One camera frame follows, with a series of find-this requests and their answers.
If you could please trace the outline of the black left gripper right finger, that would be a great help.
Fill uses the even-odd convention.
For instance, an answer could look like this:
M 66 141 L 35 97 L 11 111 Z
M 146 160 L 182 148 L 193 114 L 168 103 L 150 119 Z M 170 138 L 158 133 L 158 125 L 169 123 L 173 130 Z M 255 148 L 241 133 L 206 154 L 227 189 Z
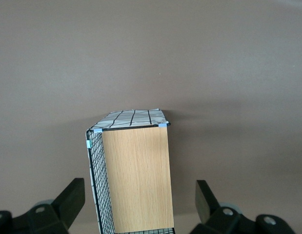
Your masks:
M 282 218 L 261 214 L 250 220 L 236 209 L 221 206 L 205 180 L 196 181 L 195 204 L 200 223 L 192 234 L 293 234 Z

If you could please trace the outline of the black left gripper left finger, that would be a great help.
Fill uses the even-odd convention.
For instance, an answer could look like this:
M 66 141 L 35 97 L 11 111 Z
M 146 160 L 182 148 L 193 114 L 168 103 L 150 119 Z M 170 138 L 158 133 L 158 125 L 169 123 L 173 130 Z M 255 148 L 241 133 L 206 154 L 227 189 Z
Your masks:
M 67 234 L 85 204 L 85 183 L 75 178 L 50 204 L 39 204 L 12 217 L 0 211 L 0 234 Z

